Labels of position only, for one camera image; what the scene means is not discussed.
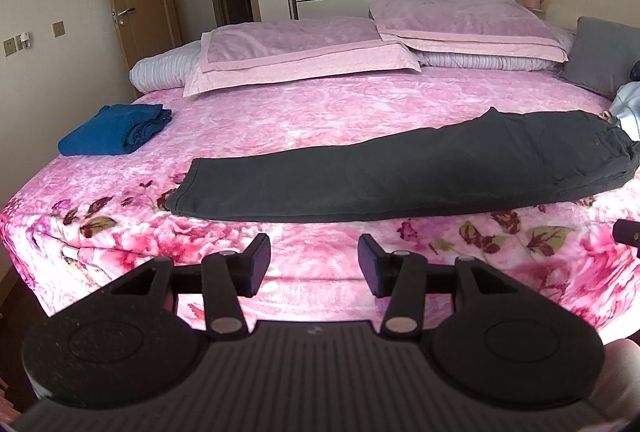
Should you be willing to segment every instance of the gray pillow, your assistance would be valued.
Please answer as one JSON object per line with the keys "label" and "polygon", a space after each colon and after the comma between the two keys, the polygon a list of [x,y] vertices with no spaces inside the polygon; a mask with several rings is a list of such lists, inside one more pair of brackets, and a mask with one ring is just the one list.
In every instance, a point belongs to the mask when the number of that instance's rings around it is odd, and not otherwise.
{"label": "gray pillow", "polygon": [[574,47],[559,76],[613,100],[639,59],[640,28],[580,17]]}

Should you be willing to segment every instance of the bedspread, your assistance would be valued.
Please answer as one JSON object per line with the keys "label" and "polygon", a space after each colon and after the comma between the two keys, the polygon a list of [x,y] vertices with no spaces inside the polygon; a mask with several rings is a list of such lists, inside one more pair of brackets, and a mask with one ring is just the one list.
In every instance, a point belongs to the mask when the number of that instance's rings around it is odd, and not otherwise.
{"label": "bedspread", "polygon": [[[635,302],[640,260],[616,244],[618,218],[640,219],[640,175],[625,187],[575,203],[472,216],[332,224],[211,222],[171,215],[164,202],[195,157],[237,157],[350,144],[422,126],[503,112],[583,110],[607,101],[548,72],[425,68],[247,86],[183,98],[181,89],[138,100],[164,104],[174,120],[131,155],[59,157],[0,214],[0,237],[18,272],[55,313],[149,258],[193,264],[241,250],[258,232],[272,241],[260,293],[241,300],[256,319],[382,320],[358,269],[356,242],[370,233],[387,250],[452,263],[474,255],[602,329]],[[450,313],[430,296],[426,325]],[[202,327],[202,297],[180,296],[178,314]],[[626,324],[631,334],[640,322]]]}

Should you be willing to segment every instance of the folded blue clothing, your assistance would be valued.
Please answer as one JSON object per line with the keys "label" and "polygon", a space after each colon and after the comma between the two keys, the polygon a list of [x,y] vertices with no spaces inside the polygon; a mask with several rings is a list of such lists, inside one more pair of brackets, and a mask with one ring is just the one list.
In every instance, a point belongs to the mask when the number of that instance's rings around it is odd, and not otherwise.
{"label": "folded blue clothing", "polygon": [[63,156],[131,154],[171,121],[171,110],[158,105],[105,105],[92,119],[58,143]]}

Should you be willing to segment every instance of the electrical outlet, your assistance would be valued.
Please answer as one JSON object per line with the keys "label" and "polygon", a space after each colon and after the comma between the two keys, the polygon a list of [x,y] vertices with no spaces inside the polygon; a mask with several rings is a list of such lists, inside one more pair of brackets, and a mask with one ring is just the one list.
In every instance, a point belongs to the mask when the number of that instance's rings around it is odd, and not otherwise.
{"label": "electrical outlet", "polygon": [[13,55],[18,51],[15,47],[15,40],[12,38],[9,38],[9,40],[5,40],[4,42],[2,42],[2,46],[4,46],[4,56],[6,57],[9,55]]}
{"label": "electrical outlet", "polygon": [[55,24],[52,24],[51,27],[53,28],[54,37],[62,37],[62,35],[66,33],[64,22],[56,22]]}

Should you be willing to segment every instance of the dark floor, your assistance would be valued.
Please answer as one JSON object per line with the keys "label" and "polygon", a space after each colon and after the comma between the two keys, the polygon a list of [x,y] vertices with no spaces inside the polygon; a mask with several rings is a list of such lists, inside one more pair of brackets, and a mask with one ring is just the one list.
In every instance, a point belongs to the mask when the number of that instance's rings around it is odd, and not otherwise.
{"label": "dark floor", "polygon": [[0,378],[9,389],[8,401],[16,410],[24,412],[36,402],[31,384],[22,369],[20,350],[31,327],[47,316],[35,295],[22,281],[12,289],[0,308]]}

